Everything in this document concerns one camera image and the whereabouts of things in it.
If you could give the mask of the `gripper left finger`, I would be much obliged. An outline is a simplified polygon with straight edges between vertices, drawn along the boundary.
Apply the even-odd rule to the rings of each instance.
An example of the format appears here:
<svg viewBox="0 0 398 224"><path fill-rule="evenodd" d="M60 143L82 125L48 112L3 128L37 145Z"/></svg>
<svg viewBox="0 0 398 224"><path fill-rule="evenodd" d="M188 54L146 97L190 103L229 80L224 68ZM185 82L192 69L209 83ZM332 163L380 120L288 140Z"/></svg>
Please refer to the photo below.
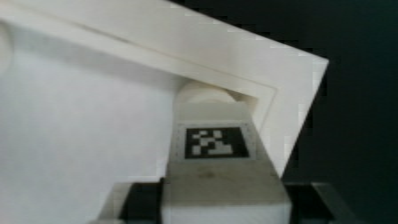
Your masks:
<svg viewBox="0 0 398 224"><path fill-rule="evenodd" d="M163 179L115 183L90 224L162 223Z"/></svg>

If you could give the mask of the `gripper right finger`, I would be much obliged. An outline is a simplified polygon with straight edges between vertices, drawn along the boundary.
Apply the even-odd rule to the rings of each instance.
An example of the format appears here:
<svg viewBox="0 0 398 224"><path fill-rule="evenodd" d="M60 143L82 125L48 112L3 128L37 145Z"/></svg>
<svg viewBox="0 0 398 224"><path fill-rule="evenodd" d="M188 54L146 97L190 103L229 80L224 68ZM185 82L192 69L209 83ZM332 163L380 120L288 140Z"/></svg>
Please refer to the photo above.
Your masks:
<svg viewBox="0 0 398 224"><path fill-rule="evenodd" d="M329 183L284 184L293 207L289 224L359 224L339 193Z"/></svg>

